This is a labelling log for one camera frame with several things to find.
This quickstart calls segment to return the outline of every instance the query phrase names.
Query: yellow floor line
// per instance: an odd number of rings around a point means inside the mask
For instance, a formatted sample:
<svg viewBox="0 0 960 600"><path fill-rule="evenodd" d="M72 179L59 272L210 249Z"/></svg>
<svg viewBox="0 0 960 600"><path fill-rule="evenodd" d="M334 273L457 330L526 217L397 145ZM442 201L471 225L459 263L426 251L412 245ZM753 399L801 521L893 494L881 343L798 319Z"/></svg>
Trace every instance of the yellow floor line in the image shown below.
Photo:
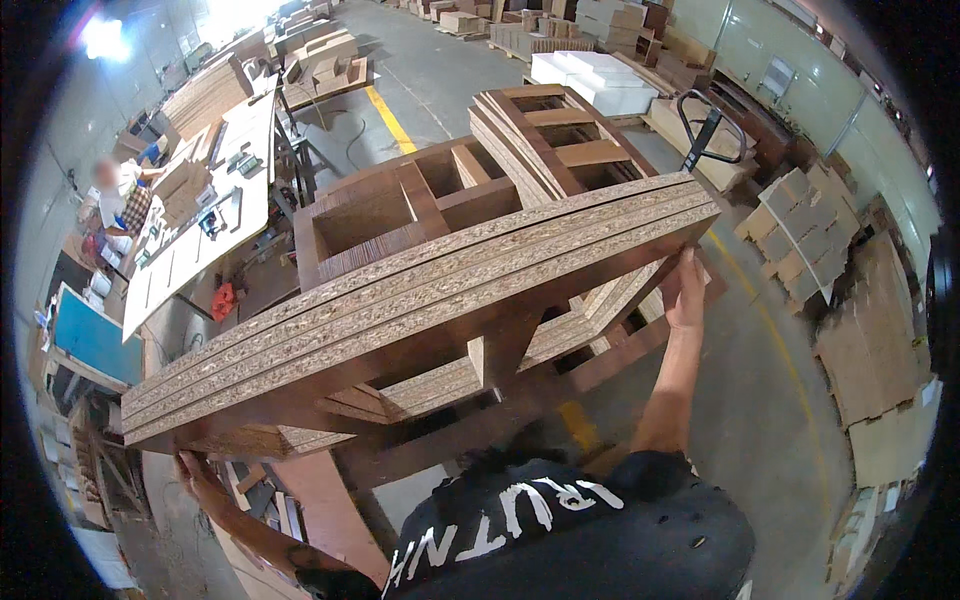
<svg viewBox="0 0 960 600"><path fill-rule="evenodd" d="M564 402L557 408L557 412L564 419L564 425L570 437L580 445L584 454L589 454L600 445L597 428L587 418L584 406L580 402L576 400Z"/></svg>
<svg viewBox="0 0 960 600"><path fill-rule="evenodd" d="M756 289L753 285L751 285L747 275L742 269L740 269L740 265L733 260L731 254L727 251L727 247L724 246L724 243L720 241L720 238L718 238L716 233L714 233L712 230L708 230L707 234L710 236L710 239L713 241L713 243L716 244L716 247L720 253L723 254L724 259L730 264L731 268L733 268L733 271L740 279L740 283L747 291L747 294L755 299L758 296ZM790 374L790 379L797 387L797 398L800 400L800 405L804 409L806 422L810 430L810 438L813 442L813 449L816 454L817 470L820 473L820 482L822 484L824 494L824 514L825 517L829 519L831 517L832 510L830 508L830 496L827 483L827 461L824 459L824 451L820 446L820 432L817 430L817 425L813 420L813 411L810 409L810 402L806 398L806 388L803 381L800 379L800 373L797 372L797 368L793 365L793 360L790 358L790 352L786 348L786 342L783 341L783 336L781 336L780 331L777 330L777 324L774 323L773 317L771 317L770 313L767 311L767 307L764 306L762 302L757 302L756 308L760 311L760 317L763 319L763 322L767 325L767 329L770 331L770 337L773 338L774 345L777 347L777 350L780 351L780 357L786 364L786 369Z"/></svg>
<svg viewBox="0 0 960 600"><path fill-rule="evenodd" d="M383 122L387 124L387 129L390 130L390 133L394 135L396 143L400 145L400 151L406 155L417 151L417 146L414 146L414 143L410 141L410 136L407 135L407 132L403 130L400 124L397 122L394 114L390 112L390 109L387 107L387 103L383 101L383 96L380 95L372 85L364 87L367 90L367 95L370 96L370 101L373 103L373 107L376 108L376 111L380 113L380 117L383 119Z"/></svg>

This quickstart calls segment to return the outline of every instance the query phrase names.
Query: white foam block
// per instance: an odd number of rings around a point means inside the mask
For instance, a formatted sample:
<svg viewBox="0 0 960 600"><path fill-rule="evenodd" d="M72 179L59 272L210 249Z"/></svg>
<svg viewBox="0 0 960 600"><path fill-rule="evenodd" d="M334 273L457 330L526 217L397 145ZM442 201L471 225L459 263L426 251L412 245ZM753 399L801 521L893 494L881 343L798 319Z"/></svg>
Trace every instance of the white foam block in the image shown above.
<svg viewBox="0 0 960 600"><path fill-rule="evenodd" d="M652 87L601 87L588 74L570 75L566 84L604 116L645 114L658 96Z"/></svg>
<svg viewBox="0 0 960 600"><path fill-rule="evenodd" d="M598 87L650 87L636 73L585 73L585 77Z"/></svg>
<svg viewBox="0 0 960 600"><path fill-rule="evenodd" d="M538 84L566 85L569 72L564 63L552 53L535 54L530 63L530 78Z"/></svg>
<svg viewBox="0 0 960 600"><path fill-rule="evenodd" d="M561 56L572 73L633 73L633 69L609 54L581 50L560 50Z"/></svg>

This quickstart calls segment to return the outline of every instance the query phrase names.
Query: person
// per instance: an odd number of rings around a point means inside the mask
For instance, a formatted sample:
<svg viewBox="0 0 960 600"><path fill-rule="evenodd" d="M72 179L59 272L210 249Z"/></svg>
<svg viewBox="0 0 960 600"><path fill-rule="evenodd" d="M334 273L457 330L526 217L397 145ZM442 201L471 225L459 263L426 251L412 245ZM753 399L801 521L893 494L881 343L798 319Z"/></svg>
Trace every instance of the person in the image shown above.
<svg viewBox="0 0 960 600"><path fill-rule="evenodd" d="M704 337L692 249L660 288L666 353L632 453L609 478L492 449L474 455L407 517L382 588L242 513L201 456L180 454L181 477L210 518L314 598L733 598L753 530L686 459Z"/></svg>
<svg viewBox="0 0 960 600"><path fill-rule="evenodd" d="M93 186L99 192L100 218L108 235L139 235L153 201L146 181L164 172L165 169L143 169L133 161L118 163L111 155L97 158Z"/></svg>

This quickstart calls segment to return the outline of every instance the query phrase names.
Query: white shirt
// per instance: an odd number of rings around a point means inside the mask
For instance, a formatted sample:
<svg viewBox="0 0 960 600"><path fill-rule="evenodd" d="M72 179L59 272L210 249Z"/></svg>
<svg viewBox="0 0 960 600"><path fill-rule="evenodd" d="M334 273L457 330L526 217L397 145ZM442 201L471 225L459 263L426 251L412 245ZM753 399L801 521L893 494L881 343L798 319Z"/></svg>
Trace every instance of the white shirt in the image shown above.
<svg viewBox="0 0 960 600"><path fill-rule="evenodd" d="M120 163L117 173L119 183L116 187L106 190L97 188L100 192L100 218L104 222L104 229L120 228L116 218L122 215L127 207L127 195L136 186L136 179L141 173L143 169L133 162Z"/></svg>

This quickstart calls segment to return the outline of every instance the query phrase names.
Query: blue board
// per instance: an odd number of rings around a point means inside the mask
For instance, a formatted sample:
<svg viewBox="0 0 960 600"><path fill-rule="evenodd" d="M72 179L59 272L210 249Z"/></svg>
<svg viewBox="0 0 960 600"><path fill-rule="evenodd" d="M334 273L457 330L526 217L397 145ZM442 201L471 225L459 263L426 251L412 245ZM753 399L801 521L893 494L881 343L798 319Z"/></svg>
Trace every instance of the blue board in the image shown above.
<svg viewBox="0 0 960 600"><path fill-rule="evenodd" d="M120 343L123 329L64 286L57 307L54 344L82 363L124 383L143 379L143 340Z"/></svg>

